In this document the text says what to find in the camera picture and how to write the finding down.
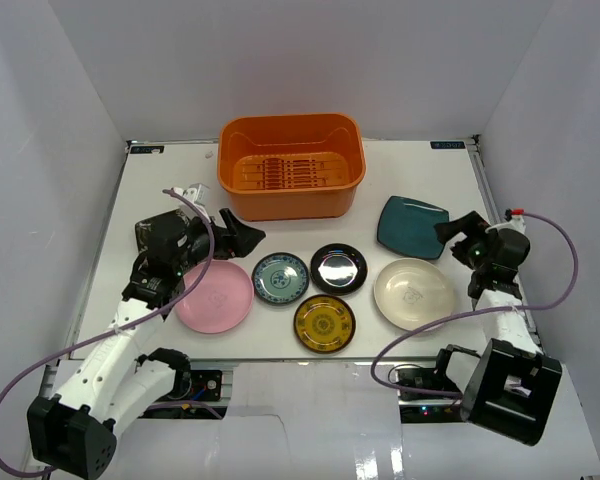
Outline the teal square plate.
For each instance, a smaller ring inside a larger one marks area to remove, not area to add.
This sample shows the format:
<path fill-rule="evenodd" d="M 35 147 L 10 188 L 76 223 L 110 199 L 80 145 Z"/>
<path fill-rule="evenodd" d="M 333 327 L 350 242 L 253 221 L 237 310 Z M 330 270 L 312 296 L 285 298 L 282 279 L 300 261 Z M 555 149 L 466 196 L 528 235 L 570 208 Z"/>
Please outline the teal square plate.
<path fill-rule="evenodd" d="M 419 200 L 391 196 L 381 212 L 376 240 L 389 251 L 403 257 L 437 260 L 444 244 L 437 239 L 434 226 L 449 221 L 449 212 Z"/>

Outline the blue white patterned plate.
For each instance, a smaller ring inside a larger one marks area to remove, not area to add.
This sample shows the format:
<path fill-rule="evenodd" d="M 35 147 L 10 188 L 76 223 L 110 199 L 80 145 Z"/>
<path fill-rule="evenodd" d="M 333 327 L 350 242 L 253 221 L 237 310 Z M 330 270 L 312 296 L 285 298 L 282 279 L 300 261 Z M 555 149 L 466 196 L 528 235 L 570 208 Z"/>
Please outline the blue white patterned plate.
<path fill-rule="evenodd" d="M 307 291 L 310 278 L 305 262 L 288 252 L 263 257 L 252 271 L 255 295 L 269 305 L 288 305 Z"/>

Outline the pink round plate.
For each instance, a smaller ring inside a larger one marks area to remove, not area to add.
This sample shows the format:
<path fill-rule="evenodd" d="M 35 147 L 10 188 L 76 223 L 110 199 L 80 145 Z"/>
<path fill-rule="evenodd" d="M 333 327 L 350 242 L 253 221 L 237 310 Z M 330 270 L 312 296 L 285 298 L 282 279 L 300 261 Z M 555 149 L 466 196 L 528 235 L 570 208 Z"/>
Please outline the pink round plate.
<path fill-rule="evenodd" d="M 226 332 L 249 314 L 254 299 L 250 276 L 239 265 L 213 260 L 196 289 L 176 306 L 178 319 L 203 334 Z"/>

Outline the cream white round plate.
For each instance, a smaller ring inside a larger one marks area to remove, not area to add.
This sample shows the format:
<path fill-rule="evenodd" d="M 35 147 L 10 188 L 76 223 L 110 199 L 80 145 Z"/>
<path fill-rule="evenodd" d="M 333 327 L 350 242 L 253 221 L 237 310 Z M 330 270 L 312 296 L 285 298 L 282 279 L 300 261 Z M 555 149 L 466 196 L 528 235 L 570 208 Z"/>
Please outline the cream white round plate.
<path fill-rule="evenodd" d="M 386 265 L 373 295 L 380 313 L 407 331 L 451 315 L 456 306 L 452 282 L 436 266 L 413 258 Z"/>

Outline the glossy black round plate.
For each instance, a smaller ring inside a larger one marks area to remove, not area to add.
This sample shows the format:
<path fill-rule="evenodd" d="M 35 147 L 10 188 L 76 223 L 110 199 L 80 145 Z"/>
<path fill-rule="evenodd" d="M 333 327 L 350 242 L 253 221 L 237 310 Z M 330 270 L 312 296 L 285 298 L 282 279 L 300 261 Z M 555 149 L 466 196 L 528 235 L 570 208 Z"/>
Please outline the glossy black round plate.
<path fill-rule="evenodd" d="M 331 243 L 319 248 L 310 261 L 315 286 L 329 295 L 349 295 L 360 289 L 368 275 L 363 254 L 351 245 Z"/>

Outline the black floral square plate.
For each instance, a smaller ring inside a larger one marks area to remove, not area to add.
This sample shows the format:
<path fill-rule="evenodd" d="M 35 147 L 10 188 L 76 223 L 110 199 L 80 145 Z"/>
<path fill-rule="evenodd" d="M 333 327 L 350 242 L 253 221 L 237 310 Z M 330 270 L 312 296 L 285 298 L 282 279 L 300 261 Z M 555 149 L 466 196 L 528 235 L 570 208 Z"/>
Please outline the black floral square plate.
<path fill-rule="evenodd" d="M 167 261 L 180 254 L 188 242 L 189 219 L 172 210 L 141 220 L 134 226 L 139 252 Z"/>

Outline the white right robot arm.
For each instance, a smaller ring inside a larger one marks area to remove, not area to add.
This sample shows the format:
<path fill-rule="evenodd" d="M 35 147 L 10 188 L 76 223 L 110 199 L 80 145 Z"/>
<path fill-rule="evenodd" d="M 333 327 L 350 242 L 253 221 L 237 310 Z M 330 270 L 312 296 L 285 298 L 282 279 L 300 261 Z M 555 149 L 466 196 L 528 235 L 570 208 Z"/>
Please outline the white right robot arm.
<path fill-rule="evenodd" d="M 434 227 L 441 244 L 472 271 L 468 295 L 481 314 L 485 351 L 448 345 L 431 374 L 433 390 L 452 399 L 462 393 L 466 422 L 528 446 L 541 439 L 562 377 L 559 361 L 543 354 L 527 329 L 516 282 L 531 244 L 520 211 L 490 225 L 478 213 Z"/>

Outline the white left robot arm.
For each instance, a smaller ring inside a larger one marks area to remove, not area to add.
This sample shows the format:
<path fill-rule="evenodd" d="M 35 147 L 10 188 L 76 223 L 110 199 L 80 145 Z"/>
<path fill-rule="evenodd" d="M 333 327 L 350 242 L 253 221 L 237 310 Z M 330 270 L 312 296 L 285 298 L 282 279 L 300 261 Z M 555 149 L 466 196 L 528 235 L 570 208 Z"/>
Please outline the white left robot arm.
<path fill-rule="evenodd" d="M 27 411 L 36 460 L 82 479 L 99 478 L 118 437 L 157 398 L 185 396 L 191 387 L 185 354 L 144 344 L 189 290 L 184 277 L 211 260 L 244 258 L 265 238 L 227 208 L 218 226 L 203 208 L 168 211 L 134 226 L 138 255 L 108 328 L 74 375 Z"/>

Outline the orange plastic bin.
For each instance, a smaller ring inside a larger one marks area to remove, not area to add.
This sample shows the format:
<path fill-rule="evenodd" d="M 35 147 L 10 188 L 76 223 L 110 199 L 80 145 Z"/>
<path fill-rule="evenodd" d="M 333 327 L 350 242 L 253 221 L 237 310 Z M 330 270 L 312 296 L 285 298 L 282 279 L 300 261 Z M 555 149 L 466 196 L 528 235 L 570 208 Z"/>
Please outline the orange plastic bin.
<path fill-rule="evenodd" d="M 219 136 L 218 182 L 247 221 L 340 217 L 365 174 L 359 127 L 344 114 L 237 118 Z"/>

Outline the right blue table label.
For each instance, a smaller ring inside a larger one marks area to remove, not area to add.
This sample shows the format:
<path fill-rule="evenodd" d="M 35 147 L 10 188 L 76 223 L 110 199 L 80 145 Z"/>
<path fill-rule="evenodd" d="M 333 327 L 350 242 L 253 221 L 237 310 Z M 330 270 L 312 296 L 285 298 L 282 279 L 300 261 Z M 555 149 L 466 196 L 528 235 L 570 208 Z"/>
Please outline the right blue table label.
<path fill-rule="evenodd" d="M 466 145 L 463 141 L 430 141 L 430 147 L 434 150 L 463 150 Z"/>

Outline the blue table label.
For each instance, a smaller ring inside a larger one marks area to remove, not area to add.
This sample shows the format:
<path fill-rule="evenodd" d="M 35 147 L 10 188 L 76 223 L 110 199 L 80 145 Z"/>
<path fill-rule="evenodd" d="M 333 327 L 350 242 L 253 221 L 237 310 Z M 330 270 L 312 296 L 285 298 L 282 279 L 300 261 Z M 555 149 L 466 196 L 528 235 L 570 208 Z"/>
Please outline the blue table label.
<path fill-rule="evenodd" d="M 163 145 L 132 145 L 129 150 L 130 155 L 154 155 L 164 152 Z"/>
<path fill-rule="evenodd" d="M 466 145 L 463 141 L 430 141 L 430 147 L 434 150 L 463 150 Z"/>

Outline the left blue table label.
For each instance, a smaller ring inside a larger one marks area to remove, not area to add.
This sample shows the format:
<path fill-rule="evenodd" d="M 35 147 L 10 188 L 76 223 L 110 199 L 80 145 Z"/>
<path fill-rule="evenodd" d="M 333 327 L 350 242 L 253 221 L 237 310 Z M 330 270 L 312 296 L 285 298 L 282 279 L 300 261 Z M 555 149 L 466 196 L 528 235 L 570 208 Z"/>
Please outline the left blue table label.
<path fill-rule="evenodd" d="M 154 155 L 164 152 L 163 145 L 132 145 L 129 150 L 130 155 Z"/>

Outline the yellow brown patterned plate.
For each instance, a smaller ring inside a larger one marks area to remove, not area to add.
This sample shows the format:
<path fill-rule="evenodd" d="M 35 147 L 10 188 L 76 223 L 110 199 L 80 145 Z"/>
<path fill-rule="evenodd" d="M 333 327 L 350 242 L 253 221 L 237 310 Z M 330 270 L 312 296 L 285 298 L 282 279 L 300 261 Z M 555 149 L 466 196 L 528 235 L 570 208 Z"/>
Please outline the yellow brown patterned plate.
<path fill-rule="evenodd" d="M 302 301 L 293 316 L 295 337 L 309 351 L 326 355 L 346 348 L 356 333 L 351 307 L 332 295 L 314 295 Z"/>

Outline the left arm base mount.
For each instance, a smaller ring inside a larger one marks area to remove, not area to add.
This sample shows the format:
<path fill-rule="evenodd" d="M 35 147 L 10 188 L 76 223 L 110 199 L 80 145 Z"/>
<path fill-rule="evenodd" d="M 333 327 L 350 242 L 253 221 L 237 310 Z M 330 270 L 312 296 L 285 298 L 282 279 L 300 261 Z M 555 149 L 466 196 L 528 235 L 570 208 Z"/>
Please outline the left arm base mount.
<path fill-rule="evenodd" d="M 219 405 L 222 398 L 221 370 L 191 370 L 182 376 L 180 386 L 160 397 L 158 404 L 176 402 L 146 411 L 144 419 L 219 420 L 226 408 Z"/>

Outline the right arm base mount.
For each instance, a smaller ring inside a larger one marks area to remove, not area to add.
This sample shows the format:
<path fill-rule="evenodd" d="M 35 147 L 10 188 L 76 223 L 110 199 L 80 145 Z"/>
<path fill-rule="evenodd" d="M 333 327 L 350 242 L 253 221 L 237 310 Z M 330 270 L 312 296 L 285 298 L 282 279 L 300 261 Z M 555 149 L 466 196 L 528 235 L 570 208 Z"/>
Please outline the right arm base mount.
<path fill-rule="evenodd" d="M 457 386 L 438 374 L 434 367 L 404 363 L 393 366 L 387 373 L 390 383 L 410 388 L 409 392 L 398 392 L 399 412 L 402 424 L 461 423 L 460 401 L 421 390 L 436 390 L 460 393 Z"/>

